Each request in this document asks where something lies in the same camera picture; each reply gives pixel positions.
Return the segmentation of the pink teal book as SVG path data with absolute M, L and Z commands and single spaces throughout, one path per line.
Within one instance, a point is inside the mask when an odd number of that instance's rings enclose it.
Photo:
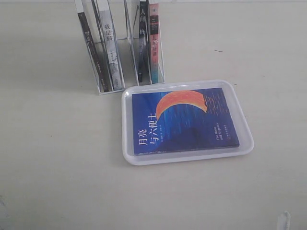
M 159 53 L 159 5 L 149 4 L 149 26 L 151 47 L 151 78 L 152 84 L 158 83 L 158 53 Z

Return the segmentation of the grey white book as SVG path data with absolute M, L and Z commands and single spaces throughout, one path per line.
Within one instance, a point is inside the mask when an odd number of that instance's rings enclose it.
M 122 89 L 121 74 L 118 63 L 118 53 L 114 25 L 107 0 L 97 1 L 99 17 L 102 25 L 103 37 L 106 45 L 108 62 L 111 70 L 111 77 L 114 90 Z

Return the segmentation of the blue moon book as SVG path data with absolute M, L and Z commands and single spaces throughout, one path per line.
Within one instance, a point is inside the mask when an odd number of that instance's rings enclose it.
M 132 96 L 133 153 L 239 147 L 222 88 Z

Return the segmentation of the black book white title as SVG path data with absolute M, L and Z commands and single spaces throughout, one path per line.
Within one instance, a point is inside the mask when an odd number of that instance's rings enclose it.
M 138 80 L 143 82 L 143 78 L 148 75 L 148 1 L 141 0 L 139 5 L 139 59 L 138 59 Z

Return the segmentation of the white plastic tray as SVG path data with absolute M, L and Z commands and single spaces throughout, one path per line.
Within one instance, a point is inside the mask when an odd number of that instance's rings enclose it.
M 139 93 L 171 92 L 222 88 L 231 114 L 240 145 L 236 148 L 204 149 L 171 153 L 134 155 L 132 96 Z M 254 147 L 254 140 L 232 85 L 224 80 L 201 80 L 180 83 L 162 83 L 135 86 L 126 89 L 121 98 L 122 108 L 122 150 L 127 162 L 133 165 L 151 165 L 181 161 L 196 161 L 248 154 Z

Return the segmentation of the dark brown book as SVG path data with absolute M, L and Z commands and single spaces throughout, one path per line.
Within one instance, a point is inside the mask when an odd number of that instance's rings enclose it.
M 108 92 L 109 91 L 109 85 L 107 83 L 107 80 L 105 78 L 105 75 L 103 73 L 103 69 L 101 66 L 101 61 L 99 59 L 98 52 L 96 50 L 93 36 L 90 30 L 90 26 L 88 24 L 86 14 L 84 12 L 83 8 L 83 2 L 81 0 L 75 1 L 76 10 L 78 14 L 78 18 L 80 21 L 80 25 L 82 28 L 83 36 L 87 45 L 87 48 L 89 50 L 90 56 L 92 58 L 94 67 L 96 69 L 97 75 L 98 75 L 98 88 L 100 91 Z

